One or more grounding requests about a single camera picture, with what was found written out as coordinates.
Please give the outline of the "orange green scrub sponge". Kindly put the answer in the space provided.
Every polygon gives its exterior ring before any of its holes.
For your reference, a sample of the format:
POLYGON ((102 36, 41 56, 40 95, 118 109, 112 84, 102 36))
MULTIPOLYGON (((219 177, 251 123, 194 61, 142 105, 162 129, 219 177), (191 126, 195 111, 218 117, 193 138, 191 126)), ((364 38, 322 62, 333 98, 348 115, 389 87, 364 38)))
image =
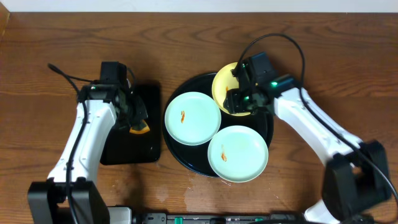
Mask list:
POLYGON ((129 132, 131 134, 145 134, 150 131, 150 127, 145 120, 140 120, 137 124, 131 126, 129 132))

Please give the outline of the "yellow plate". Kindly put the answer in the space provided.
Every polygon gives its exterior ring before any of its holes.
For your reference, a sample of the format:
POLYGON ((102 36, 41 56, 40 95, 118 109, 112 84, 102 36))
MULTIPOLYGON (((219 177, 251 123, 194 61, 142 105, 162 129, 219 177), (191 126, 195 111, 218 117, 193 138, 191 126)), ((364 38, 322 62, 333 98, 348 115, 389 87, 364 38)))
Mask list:
POLYGON ((225 65, 220 69, 213 79, 211 86, 211 93, 215 103, 218 105, 221 111, 232 116, 247 116, 250 112, 242 112, 231 114, 224 106, 224 101, 227 97, 229 90, 236 90, 239 93, 239 82, 236 77, 233 76, 232 71, 237 66, 237 62, 233 62, 225 65))

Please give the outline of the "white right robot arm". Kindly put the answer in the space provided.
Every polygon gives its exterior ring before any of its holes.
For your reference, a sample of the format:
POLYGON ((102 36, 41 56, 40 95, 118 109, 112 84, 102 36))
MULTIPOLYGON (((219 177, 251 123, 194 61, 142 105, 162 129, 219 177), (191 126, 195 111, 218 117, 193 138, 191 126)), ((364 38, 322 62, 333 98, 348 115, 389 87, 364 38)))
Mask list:
POLYGON ((310 223, 364 223, 361 213, 397 191, 389 179, 386 152, 377 142, 363 142, 322 111, 301 83, 290 75, 254 80, 218 73, 212 95, 234 116, 266 111, 291 126, 325 166, 322 199, 308 208, 310 223))

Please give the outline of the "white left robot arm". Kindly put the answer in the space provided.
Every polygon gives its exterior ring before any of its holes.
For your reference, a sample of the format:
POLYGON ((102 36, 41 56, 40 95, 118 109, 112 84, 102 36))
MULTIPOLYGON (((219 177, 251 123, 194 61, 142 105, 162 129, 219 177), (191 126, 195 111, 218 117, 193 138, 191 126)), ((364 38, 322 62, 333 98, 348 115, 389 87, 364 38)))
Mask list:
POLYGON ((45 182, 33 182, 28 190, 34 223, 132 223, 132 209, 107 206, 96 180, 108 136, 143 127, 145 104, 117 85, 87 85, 78 94, 76 110, 61 158, 45 182))

